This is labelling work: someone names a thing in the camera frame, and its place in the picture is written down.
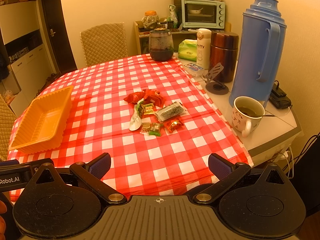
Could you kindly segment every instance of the charger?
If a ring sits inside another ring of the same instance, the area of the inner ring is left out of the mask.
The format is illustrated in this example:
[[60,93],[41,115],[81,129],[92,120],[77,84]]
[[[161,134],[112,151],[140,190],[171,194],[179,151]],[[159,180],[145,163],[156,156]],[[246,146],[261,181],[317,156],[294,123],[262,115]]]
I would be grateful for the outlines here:
[[279,87],[278,80],[276,80],[275,83],[273,84],[269,101],[277,109],[286,109],[288,107],[290,108],[292,107],[291,100],[287,97],[287,94]]

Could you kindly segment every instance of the brown thermos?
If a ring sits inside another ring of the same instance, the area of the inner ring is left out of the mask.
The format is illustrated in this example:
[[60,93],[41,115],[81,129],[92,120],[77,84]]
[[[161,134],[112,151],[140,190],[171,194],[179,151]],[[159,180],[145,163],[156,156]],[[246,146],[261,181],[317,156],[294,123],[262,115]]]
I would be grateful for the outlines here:
[[209,70],[217,63],[223,65],[223,70],[215,80],[228,83],[233,80],[236,68],[239,36],[236,33],[212,31]]

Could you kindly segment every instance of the blue thermos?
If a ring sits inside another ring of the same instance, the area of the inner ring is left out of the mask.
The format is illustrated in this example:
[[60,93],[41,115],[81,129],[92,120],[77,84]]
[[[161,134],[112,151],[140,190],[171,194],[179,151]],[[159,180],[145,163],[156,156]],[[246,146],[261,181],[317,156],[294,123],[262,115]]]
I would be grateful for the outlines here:
[[255,0],[243,13],[236,76],[229,103],[239,96],[259,101],[266,108],[274,84],[287,25],[277,0]]

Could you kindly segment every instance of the white countertop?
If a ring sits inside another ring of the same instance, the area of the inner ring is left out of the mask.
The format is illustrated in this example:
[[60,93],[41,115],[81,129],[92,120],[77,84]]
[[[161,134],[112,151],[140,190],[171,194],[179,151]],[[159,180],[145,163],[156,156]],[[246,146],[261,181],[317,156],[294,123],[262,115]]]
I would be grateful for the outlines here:
[[[193,61],[188,61],[185,59],[180,59],[183,65],[188,63],[193,63]],[[230,92],[226,95],[215,95],[207,91],[206,83],[201,77],[194,77],[196,81],[202,86],[204,91],[208,94],[208,96],[212,99],[214,104],[218,107],[218,109],[222,112],[225,119],[232,124],[231,121],[231,114],[232,114],[232,106],[229,103],[229,96]],[[232,89],[233,82],[225,84],[229,91]],[[265,143],[268,143],[272,140],[275,140],[276,144],[281,143],[286,138],[279,139],[280,136],[287,134],[288,138],[297,135],[301,132],[300,125],[298,124],[298,120],[295,119],[293,112],[288,108],[285,110],[278,110],[276,109],[269,101],[266,107],[266,114],[274,114],[276,117],[263,117],[260,125],[257,129],[252,132],[247,138],[243,138],[241,132],[236,131],[237,135],[239,136],[240,140],[244,144],[245,148],[249,151],[257,148]]]

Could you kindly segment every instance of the quilted chair cover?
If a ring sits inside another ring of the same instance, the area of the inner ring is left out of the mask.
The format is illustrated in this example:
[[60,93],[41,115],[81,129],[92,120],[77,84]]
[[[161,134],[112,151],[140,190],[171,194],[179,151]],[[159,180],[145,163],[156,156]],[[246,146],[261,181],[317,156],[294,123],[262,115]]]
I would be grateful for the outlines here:
[[124,23],[109,23],[80,32],[87,66],[128,56]]
[[17,119],[0,95],[0,158],[7,160],[9,139],[14,121]]

